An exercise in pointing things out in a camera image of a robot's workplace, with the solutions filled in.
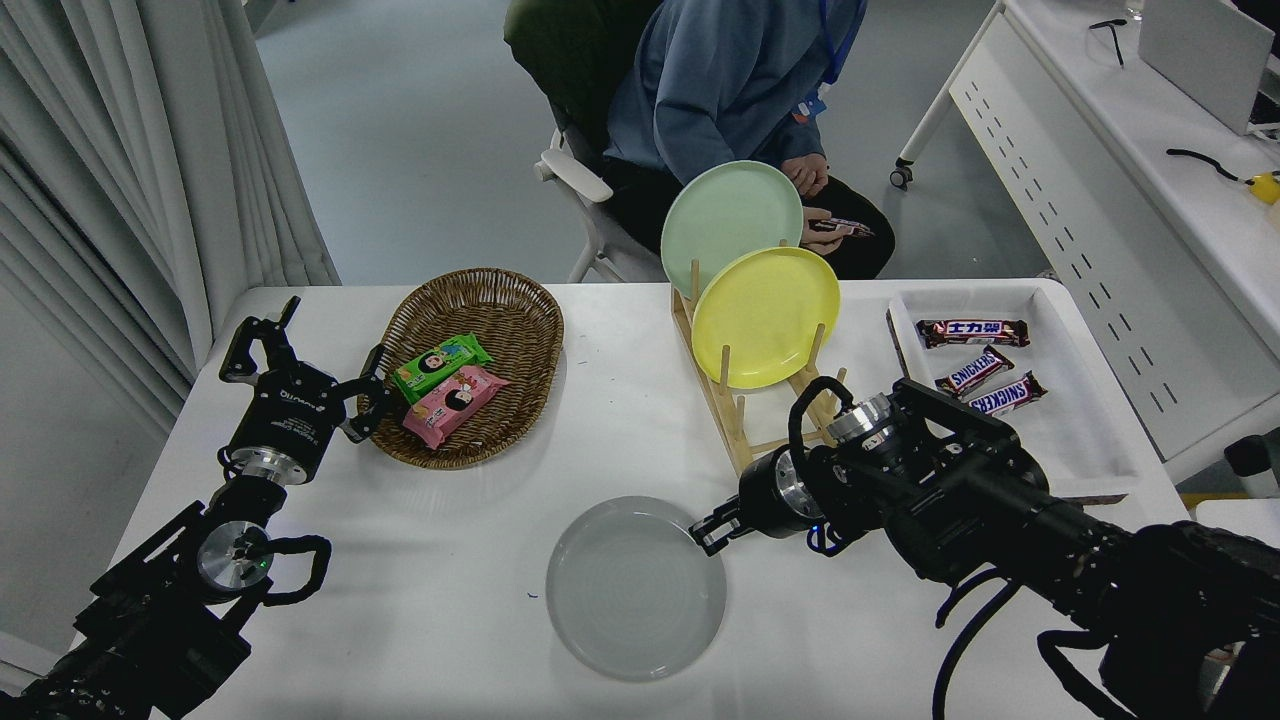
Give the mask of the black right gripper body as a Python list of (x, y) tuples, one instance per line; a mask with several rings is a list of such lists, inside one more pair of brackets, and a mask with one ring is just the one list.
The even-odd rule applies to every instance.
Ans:
[(776, 539), (796, 533), (796, 512), (780, 489), (778, 469), (790, 468), (788, 455), (767, 455), (750, 462), (740, 477), (740, 528)]

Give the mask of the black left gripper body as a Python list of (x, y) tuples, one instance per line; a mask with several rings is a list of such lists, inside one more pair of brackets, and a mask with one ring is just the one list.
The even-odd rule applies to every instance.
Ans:
[(232, 436), (232, 450), (273, 448), (292, 459), (323, 457), (343, 419), (340, 405), (332, 397), (335, 386), (332, 375), (308, 364), (261, 374), (252, 402)]

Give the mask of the person's right hand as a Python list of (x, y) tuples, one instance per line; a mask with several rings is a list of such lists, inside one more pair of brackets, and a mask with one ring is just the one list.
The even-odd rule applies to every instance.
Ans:
[(823, 154), (790, 158), (780, 169), (788, 177), (801, 199), (810, 199), (829, 183), (829, 163)]

